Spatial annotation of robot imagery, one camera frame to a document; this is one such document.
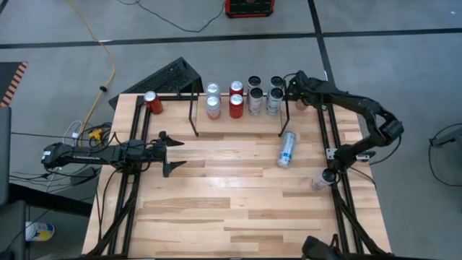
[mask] soda can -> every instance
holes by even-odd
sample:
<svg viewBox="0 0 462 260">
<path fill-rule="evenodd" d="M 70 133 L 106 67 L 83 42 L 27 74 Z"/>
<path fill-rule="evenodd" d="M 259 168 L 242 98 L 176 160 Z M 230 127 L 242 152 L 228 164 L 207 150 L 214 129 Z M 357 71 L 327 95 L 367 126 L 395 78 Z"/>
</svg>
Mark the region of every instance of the soda can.
<svg viewBox="0 0 462 260">
<path fill-rule="evenodd" d="M 259 77 L 252 76 L 252 77 L 248 78 L 248 81 L 247 81 L 247 100 L 246 100 L 247 104 L 248 104 L 248 100 L 249 100 L 249 96 L 250 96 L 250 91 L 254 87 L 260 87 L 260 86 L 261 86 L 261 80 L 260 80 Z"/>
<path fill-rule="evenodd" d="M 162 102 L 154 91 L 148 91 L 144 94 L 144 103 L 151 113 L 157 115 L 163 111 Z"/>
<path fill-rule="evenodd" d="M 244 86 L 243 86 L 242 82 L 240 82 L 240 81 L 231 82 L 230 96 L 232 96 L 234 94 L 239 94 L 241 96 L 244 96 Z"/>
<path fill-rule="evenodd" d="M 296 143 L 297 135 L 291 131 L 285 132 L 284 139 L 282 140 L 281 154 L 277 160 L 279 167 L 288 168 L 290 166 Z"/>
<path fill-rule="evenodd" d="M 214 82 L 209 83 L 207 85 L 207 88 L 205 89 L 205 92 L 207 93 L 207 96 L 216 95 L 219 99 L 221 99 L 219 85 L 217 83 L 214 83 Z"/>
<path fill-rule="evenodd" d="M 230 97 L 230 116 L 240 118 L 244 113 L 244 98 L 239 94 Z"/>
<path fill-rule="evenodd" d="M 275 87 L 269 93 L 268 101 L 266 102 L 266 115 L 275 116 L 281 108 L 282 97 L 284 93 L 278 87 Z"/>
<path fill-rule="evenodd" d="M 217 120 L 222 115 L 221 109 L 221 103 L 216 95 L 207 98 L 206 111 L 211 120 Z"/>
<path fill-rule="evenodd" d="M 254 87 L 250 91 L 250 99 L 248 103 L 248 111 L 252 116 L 260 114 L 261 103 L 263 102 L 263 90 L 260 87 Z"/>
<path fill-rule="evenodd" d="M 322 173 L 313 178 L 311 187 L 315 191 L 320 191 L 321 189 L 324 189 L 325 187 L 334 183 L 335 178 L 336 174 L 333 171 L 325 169 Z"/>
<path fill-rule="evenodd" d="M 275 77 L 271 78 L 271 81 L 269 83 L 268 92 L 266 93 L 266 101 L 268 101 L 268 99 L 269 99 L 269 93 L 271 93 L 271 91 L 275 87 L 280 88 L 282 90 L 282 83 L 283 83 L 283 81 L 282 81 L 281 77 L 275 76 Z"/>
</svg>

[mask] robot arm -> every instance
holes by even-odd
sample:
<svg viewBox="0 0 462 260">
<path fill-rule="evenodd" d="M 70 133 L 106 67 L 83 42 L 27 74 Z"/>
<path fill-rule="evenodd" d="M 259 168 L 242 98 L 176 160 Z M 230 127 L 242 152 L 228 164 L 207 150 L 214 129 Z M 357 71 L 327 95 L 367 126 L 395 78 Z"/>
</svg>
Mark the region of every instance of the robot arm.
<svg viewBox="0 0 462 260">
<path fill-rule="evenodd" d="M 46 169 L 65 166 L 69 163 L 112 165 L 115 168 L 135 170 L 140 163 L 162 162 L 163 175 L 168 177 L 173 169 L 186 163 L 167 163 L 167 147 L 183 145 L 171 139 L 165 131 L 159 139 L 145 144 L 142 140 L 130 140 L 103 148 L 73 147 L 63 143 L 48 145 L 43 152 L 42 164 Z"/>
<path fill-rule="evenodd" d="M 370 135 L 356 144 L 344 144 L 337 149 L 331 165 L 336 170 L 345 170 L 352 166 L 356 156 L 362 152 L 373 147 L 388 146 L 404 131 L 403 124 L 377 101 L 338 90 L 327 81 L 307 77 L 303 71 L 296 73 L 290 80 L 287 98 L 300 100 L 303 105 L 312 105 L 316 109 L 322 109 L 327 104 L 339 105 L 364 117 Z M 381 126 L 378 126 L 377 116 L 385 120 Z"/>
</svg>

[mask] metal bracket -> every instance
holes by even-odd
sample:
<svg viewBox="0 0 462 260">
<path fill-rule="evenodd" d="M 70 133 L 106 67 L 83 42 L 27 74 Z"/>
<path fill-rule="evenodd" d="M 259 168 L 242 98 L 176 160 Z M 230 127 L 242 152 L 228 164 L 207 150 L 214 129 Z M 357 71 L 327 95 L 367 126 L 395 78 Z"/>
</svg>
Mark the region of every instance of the metal bracket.
<svg viewBox="0 0 462 260">
<path fill-rule="evenodd" d="M 337 151 L 337 148 L 328 148 L 328 149 L 326 149 L 327 160 L 333 160 L 334 159 L 335 151 Z M 374 155 L 375 155 L 374 151 L 363 152 L 363 153 L 360 153 L 360 154 L 356 155 L 356 160 L 359 161 L 359 162 L 366 163 Z"/>
</svg>

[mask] gray floor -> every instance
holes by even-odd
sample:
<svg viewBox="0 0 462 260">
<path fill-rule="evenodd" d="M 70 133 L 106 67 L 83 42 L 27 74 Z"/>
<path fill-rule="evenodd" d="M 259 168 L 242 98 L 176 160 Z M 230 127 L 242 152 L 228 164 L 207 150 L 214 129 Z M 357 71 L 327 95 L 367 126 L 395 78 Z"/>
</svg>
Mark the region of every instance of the gray floor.
<svg viewBox="0 0 462 260">
<path fill-rule="evenodd" d="M 143 3 L 184 27 L 196 29 L 219 11 L 222 2 L 145 0 Z M 462 27 L 462 4 L 458 0 L 324 0 L 315 4 L 324 32 Z M 124 6 L 116 1 L 76 1 L 76 7 L 102 40 L 194 35 L 165 24 L 137 6 Z M 10 0 L 0 15 L 0 25 L 0 43 L 90 40 L 79 18 L 63 1 Z M 269 18 L 228 19 L 222 15 L 200 35 L 313 31 L 305 0 L 276 0 L 275 12 Z M 460 188 L 441 185 L 431 176 L 427 148 L 428 139 L 437 130 L 462 121 L 458 103 L 462 96 L 462 35 L 326 38 L 325 41 L 338 87 L 378 100 L 404 123 L 405 133 L 398 152 L 372 167 L 393 252 L 399 256 L 459 259 L 462 192 Z M 109 48 L 114 55 L 116 74 L 92 117 L 91 122 L 96 124 L 112 120 L 108 99 L 180 56 L 204 82 L 213 80 L 221 85 L 245 80 L 252 74 L 267 81 L 273 75 L 298 69 L 313 77 L 324 77 L 314 38 Z M 73 120 L 83 120 L 98 87 L 110 73 L 108 58 L 101 47 L 0 50 L 0 61 L 29 62 L 11 105 L 12 128 L 40 134 L 61 135 Z M 43 172 L 40 165 L 43 148 L 56 141 L 59 140 L 13 136 L 12 170 Z M 391 149 L 377 149 L 377 158 Z M 433 155 L 435 170 L 441 178 L 462 183 L 458 174 L 462 167 L 459 150 L 450 144 Z M 81 199 L 92 190 L 77 188 L 64 195 Z M 87 224 L 87 219 L 50 213 L 43 221 L 57 223 L 58 233 L 48 243 L 32 246 L 31 257 L 79 254 L 84 237 L 79 230 L 84 230 L 81 227 Z"/>
</svg>

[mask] wooden tabletop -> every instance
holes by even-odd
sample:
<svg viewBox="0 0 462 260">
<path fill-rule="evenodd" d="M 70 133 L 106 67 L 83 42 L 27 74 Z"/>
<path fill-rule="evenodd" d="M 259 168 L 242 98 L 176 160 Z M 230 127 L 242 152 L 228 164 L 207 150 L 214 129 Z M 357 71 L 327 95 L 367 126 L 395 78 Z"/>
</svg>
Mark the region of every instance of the wooden tabletop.
<svg viewBox="0 0 462 260">
<path fill-rule="evenodd" d="M 128 139 L 135 99 L 134 94 L 119 97 L 112 131 L 121 141 Z M 185 143 L 168 148 L 169 160 L 188 162 L 169 178 L 162 177 L 160 163 L 153 163 L 142 173 L 129 257 L 300 257 L 307 235 L 330 243 L 338 232 L 331 191 L 314 191 L 310 185 L 326 167 L 314 109 L 302 112 L 290 103 L 287 131 L 297 134 L 297 146 L 291 167 L 282 169 L 276 164 L 281 149 L 277 134 L 195 137 L 188 121 L 189 102 L 162 104 L 164 112 L 151 115 L 148 140 L 156 139 L 159 131 L 167 131 Z M 342 108 L 335 111 L 342 144 L 360 140 L 356 114 Z M 356 163 L 354 167 L 371 175 L 368 164 Z M 112 172 L 110 166 L 103 167 L 100 202 Z M 390 251 L 374 186 L 353 170 L 348 174 L 358 220 L 383 250 Z M 113 221 L 120 182 L 121 174 L 116 174 L 108 185 L 103 232 Z M 96 205 L 83 253 L 97 242 Z M 354 250 L 351 228 L 346 225 L 346 229 Z M 121 251 L 122 234 L 119 232 L 116 252 Z"/>
</svg>

